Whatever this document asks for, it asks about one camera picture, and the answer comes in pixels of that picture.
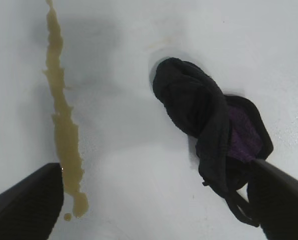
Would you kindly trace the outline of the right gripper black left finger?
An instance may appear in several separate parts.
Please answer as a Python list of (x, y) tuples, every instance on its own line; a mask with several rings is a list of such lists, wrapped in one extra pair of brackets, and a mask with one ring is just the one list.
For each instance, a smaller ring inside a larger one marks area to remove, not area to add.
[(59, 163), (48, 163), (0, 194), (0, 240), (47, 240), (64, 204)]

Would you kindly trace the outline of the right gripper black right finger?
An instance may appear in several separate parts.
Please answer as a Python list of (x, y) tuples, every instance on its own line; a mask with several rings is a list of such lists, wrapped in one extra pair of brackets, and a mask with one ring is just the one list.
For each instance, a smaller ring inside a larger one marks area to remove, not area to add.
[(298, 240), (298, 180), (266, 162), (251, 163), (247, 197), (268, 240)]

